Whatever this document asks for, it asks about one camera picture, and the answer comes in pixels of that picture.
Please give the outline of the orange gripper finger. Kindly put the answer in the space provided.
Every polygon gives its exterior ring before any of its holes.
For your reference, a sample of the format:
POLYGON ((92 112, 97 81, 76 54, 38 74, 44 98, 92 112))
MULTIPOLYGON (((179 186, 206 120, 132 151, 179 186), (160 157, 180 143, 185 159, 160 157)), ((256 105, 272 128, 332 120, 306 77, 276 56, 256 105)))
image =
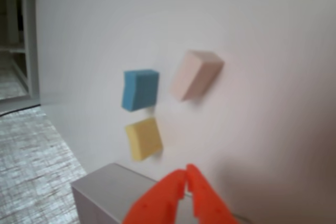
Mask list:
POLYGON ((123 223, 175 223, 179 201, 184 198, 186 171, 175 170, 142 195, 129 209, 123 223))
POLYGON ((187 190, 192 194, 193 213, 201 224, 236 224, 234 216, 193 164, 186 167, 187 190))

